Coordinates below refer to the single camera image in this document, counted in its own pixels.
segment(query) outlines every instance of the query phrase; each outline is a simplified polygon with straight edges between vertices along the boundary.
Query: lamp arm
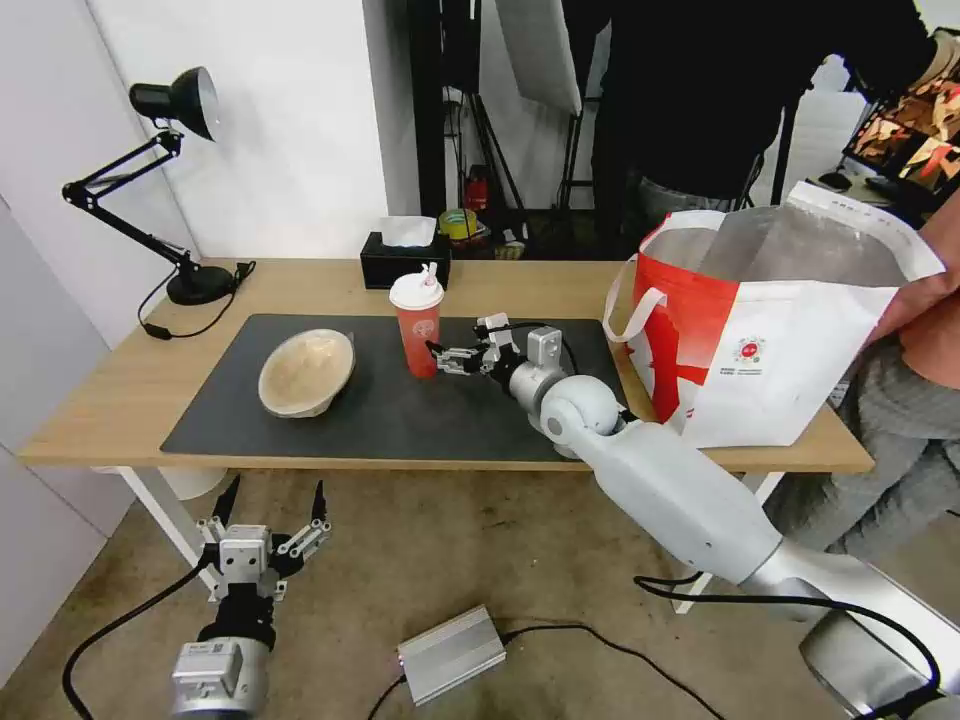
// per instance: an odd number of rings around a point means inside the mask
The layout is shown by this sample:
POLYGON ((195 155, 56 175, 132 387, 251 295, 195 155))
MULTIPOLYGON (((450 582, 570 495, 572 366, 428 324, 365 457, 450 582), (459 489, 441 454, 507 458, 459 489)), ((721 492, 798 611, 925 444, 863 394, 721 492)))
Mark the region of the lamp arm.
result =
POLYGON ((190 260, 189 250, 178 252, 163 240, 144 232, 140 228, 130 224, 123 218, 114 215, 109 210, 106 210, 100 206, 100 198, 109 195, 115 190, 119 190, 121 187, 133 182, 141 175, 144 175, 154 168, 160 167, 164 163, 177 157, 180 154, 180 141, 182 138, 183 135, 175 130, 171 130, 169 128, 162 130, 140 147, 131 150, 126 155, 114 160, 109 165, 105 165, 99 170, 87 175, 85 178, 64 185, 63 199, 71 205, 80 208, 84 212, 93 215, 95 218, 106 223, 114 230, 122 232, 127 237, 136 240, 148 250, 152 250, 168 262, 176 265, 178 268, 184 268, 185 266, 189 265, 194 265, 195 268, 199 268, 199 266, 197 266, 195 263, 192 263, 190 260), (107 175, 124 163, 129 162, 138 155, 142 155, 158 145, 166 151, 164 155, 161 155, 143 167, 134 170, 133 172, 114 176, 107 175))

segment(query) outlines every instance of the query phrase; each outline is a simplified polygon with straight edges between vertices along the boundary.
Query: wooden table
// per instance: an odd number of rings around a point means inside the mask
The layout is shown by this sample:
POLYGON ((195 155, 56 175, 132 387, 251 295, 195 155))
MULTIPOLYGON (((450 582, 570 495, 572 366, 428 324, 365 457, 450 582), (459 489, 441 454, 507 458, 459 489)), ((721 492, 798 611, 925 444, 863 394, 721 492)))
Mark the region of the wooden table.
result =
MULTIPOLYGON (((455 262, 442 314, 480 317, 506 312, 513 317, 599 319, 619 267, 610 262, 455 262)), ((186 332, 204 324, 217 310, 164 301, 150 320, 173 332, 186 332)), ((625 297, 619 312, 629 310, 625 297)), ((191 563, 197 561, 202 547, 199 531, 158 467, 589 470, 561 461, 390 461, 161 452, 161 443, 229 343, 256 313, 390 315, 393 309, 385 291, 364 289, 358 261, 260 260, 233 306, 207 333, 162 342, 139 329, 133 332, 30 440, 20 458, 29 465, 117 467, 191 563)), ((621 326, 624 319, 614 318, 621 326)), ((652 419, 649 400, 625 353, 617 349, 614 357, 631 410, 652 419)), ((747 473, 746 481, 758 485, 761 499, 784 472, 864 472, 873 466, 870 456, 826 407, 791 447, 721 448, 707 454, 730 472, 747 473)))

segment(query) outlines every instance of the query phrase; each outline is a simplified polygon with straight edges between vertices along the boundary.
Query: white robotic arm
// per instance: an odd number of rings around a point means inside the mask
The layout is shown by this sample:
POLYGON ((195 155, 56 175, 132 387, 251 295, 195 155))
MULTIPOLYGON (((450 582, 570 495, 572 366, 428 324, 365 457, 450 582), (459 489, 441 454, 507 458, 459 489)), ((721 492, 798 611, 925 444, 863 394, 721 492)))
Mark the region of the white robotic arm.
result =
MULTIPOLYGON (((668 552, 746 593, 846 603, 895 621, 929 649, 941 673, 944 698, 912 717, 960 718, 960 629, 875 568, 785 540, 737 478, 670 429, 625 420, 628 414, 597 378, 566 377, 559 330, 531 333, 528 359, 504 327, 504 315, 480 319, 478 335, 489 349, 482 365, 473 363, 475 372, 496 379, 539 418, 536 424, 558 451, 590 465, 607 496, 668 552)), ((437 347, 440 368, 462 371, 450 365, 462 352, 445 355, 437 347)), ((798 618, 819 618, 800 650, 850 714, 871 713, 928 682, 928 660, 888 625, 850 612, 788 607, 798 618)))

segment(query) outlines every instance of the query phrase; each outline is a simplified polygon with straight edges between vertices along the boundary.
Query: concrete floor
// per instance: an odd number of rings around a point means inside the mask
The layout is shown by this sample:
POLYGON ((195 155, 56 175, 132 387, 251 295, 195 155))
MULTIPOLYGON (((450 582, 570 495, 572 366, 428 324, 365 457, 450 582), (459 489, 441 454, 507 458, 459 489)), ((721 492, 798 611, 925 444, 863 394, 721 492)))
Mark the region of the concrete floor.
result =
MULTIPOLYGON (((289 531, 315 473, 245 474, 234 522, 289 531)), ((329 473, 334 535, 278 606, 266 717, 363 720, 399 673, 398 642, 485 603, 499 626, 577 619, 648 653, 729 720, 840 718, 796 652, 803 628, 749 607, 686 617, 644 596, 636 572, 669 558, 582 474, 329 473)), ((195 517, 213 497, 189 503, 195 517)), ((960 619, 960 520, 946 517, 885 564, 960 619)), ((128 513, 7 686, 0 717, 73 717, 69 652, 185 569, 140 506, 128 513)), ((213 616, 190 587, 84 656, 77 687, 99 720, 163 718, 180 644, 213 616)), ((641 661, 576 631, 536 633, 495 670, 413 709, 399 688, 378 718, 707 718, 641 661)))

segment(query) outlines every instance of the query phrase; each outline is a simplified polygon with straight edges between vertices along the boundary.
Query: shopping bag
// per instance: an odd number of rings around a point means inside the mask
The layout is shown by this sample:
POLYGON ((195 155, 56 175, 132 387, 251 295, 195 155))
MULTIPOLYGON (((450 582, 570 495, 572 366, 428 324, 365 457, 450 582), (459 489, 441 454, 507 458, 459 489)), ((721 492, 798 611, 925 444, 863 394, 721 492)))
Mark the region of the shopping bag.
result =
POLYGON ((896 291, 943 272, 908 225, 800 183, 784 205, 667 217, 620 270, 604 330, 696 447, 790 445, 896 291), (634 311, 610 316, 629 268, 634 311))

